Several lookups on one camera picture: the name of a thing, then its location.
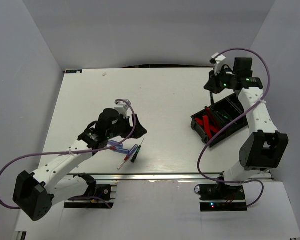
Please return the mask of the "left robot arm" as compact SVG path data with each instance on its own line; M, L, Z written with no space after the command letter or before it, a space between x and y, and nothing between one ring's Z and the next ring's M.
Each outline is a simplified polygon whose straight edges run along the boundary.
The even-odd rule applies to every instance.
M109 140L116 137L139 139L147 134L138 116L133 114L132 117L130 120L116 109L104 109L98 120L87 126L66 153L59 154L32 173L23 171L17 176L13 201L32 221L38 221L60 202L71 198L93 198L97 182L92 176L79 173L71 179L64 177L92 158L97 150L105 148Z

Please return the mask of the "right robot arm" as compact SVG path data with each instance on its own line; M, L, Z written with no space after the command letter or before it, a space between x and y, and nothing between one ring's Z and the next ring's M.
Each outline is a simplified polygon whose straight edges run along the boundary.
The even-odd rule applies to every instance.
M188 123L190 114L208 101L208 95L199 88L200 70L165 69L159 77L154 72L149 69L144 74L145 81L136 90L141 123L147 129L142 163L137 168L140 173L197 171L211 179L220 172L225 181L215 187L215 192L226 200L234 193L232 185L270 169L267 162L257 166L261 155L248 149L258 133L278 133L263 100L265 89L250 87L234 91L246 113L245 133L235 134L221 143L202 144Z

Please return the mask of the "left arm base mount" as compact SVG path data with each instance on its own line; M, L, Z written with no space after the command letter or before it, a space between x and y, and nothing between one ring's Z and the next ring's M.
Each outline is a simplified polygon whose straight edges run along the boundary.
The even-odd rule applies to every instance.
M65 201L65 209L111 209L117 197L117 185L113 183L99 184L91 175L80 173L74 178L81 178L87 183L83 195L74 196Z

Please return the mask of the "green black precision screwdriver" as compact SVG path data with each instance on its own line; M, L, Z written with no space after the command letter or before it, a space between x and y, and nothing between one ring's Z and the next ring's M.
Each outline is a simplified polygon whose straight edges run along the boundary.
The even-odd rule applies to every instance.
M145 140L145 139L143 139L142 142L140 143L140 145L137 147L137 149L136 149L136 151L135 151L135 153L134 153L132 159L130 160L131 163L135 163L135 161L136 161L136 159L137 159L137 157L138 157L138 154L139 154L139 152L140 152L140 150L141 150L142 143L144 142L144 140Z
M220 117L222 117L222 118L224 118L224 119L227 119L227 120L230 119L227 115L225 115L225 114L223 114L223 113L221 113L221 112L219 112L219 111L216 111L216 113L217 113Z

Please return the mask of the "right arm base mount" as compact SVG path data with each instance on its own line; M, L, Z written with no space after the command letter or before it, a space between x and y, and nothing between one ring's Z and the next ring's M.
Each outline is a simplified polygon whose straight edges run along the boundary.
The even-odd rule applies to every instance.
M198 184L194 187L194 193L199 195L202 213L248 210L243 186L229 186L224 183Z

